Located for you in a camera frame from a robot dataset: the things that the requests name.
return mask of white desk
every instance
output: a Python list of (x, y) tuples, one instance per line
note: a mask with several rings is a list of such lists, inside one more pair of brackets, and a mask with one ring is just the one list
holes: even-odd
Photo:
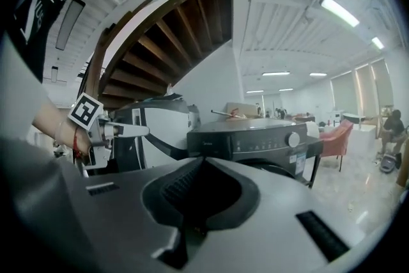
[[(330, 132), (334, 130), (335, 127), (325, 127), (325, 132)], [(359, 124), (353, 125), (353, 130), (351, 131), (350, 138), (348, 140), (348, 149), (346, 151), (347, 155), (360, 155), (360, 156), (375, 156), (375, 139), (376, 139), (376, 126), (375, 125), (361, 125), (359, 129)]]

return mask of staircase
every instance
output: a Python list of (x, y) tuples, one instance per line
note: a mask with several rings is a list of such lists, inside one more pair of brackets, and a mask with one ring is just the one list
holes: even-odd
[(86, 92), (108, 111), (163, 95), (232, 36), (232, 0), (168, 0), (123, 42), (100, 78), (105, 51), (145, 1), (98, 41), (79, 94)]

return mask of floor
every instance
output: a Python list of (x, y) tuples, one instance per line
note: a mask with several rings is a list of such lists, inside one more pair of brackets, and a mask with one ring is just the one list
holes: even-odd
[[(313, 193), (332, 210), (348, 217), (369, 234), (390, 219), (392, 206), (390, 191), (395, 186), (397, 170), (389, 174), (379, 170), (376, 149), (367, 157), (344, 156), (339, 172), (339, 162), (335, 156), (321, 159), (313, 186)], [(313, 161), (305, 164), (304, 177), (310, 179)]]

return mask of silver knob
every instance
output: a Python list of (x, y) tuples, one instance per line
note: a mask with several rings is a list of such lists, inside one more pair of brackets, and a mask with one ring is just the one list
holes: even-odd
[(297, 147), (300, 144), (300, 135), (296, 132), (287, 134), (286, 144), (291, 148)]

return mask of pink armchair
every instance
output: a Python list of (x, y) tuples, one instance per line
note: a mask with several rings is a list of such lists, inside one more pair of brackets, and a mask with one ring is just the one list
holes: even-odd
[(341, 165), (339, 171), (343, 166), (343, 156), (346, 154), (348, 147), (348, 138), (353, 129), (353, 123), (348, 120), (343, 120), (341, 124), (331, 132), (321, 132), (320, 139), (324, 141), (324, 150), (321, 157), (341, 156)]

